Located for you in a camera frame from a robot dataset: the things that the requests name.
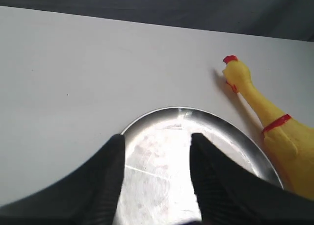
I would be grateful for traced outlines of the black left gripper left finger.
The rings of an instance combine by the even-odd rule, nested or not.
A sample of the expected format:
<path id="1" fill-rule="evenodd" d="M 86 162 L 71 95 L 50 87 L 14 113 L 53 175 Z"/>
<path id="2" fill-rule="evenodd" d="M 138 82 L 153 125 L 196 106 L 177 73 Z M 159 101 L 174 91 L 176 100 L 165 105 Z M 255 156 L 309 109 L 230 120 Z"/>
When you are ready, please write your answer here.
<path id="1" fill-rule="evenodd" d="M 113 135 L 53 185 L 0 208 L 2 225 L 111 225 L 125 170 L 125 138 Z"/>

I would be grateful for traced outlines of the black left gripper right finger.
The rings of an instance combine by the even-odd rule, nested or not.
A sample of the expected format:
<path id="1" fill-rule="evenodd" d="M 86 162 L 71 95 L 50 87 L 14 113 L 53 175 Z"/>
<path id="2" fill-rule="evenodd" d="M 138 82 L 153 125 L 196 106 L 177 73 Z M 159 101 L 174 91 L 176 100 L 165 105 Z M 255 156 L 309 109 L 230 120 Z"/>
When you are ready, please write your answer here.
<path id="1" fill-rule="evenodd" d="M 201 133 L 191 135 L 190 177 L 205 225 L 312 225 L 314 202 L 244 169 Z"/>

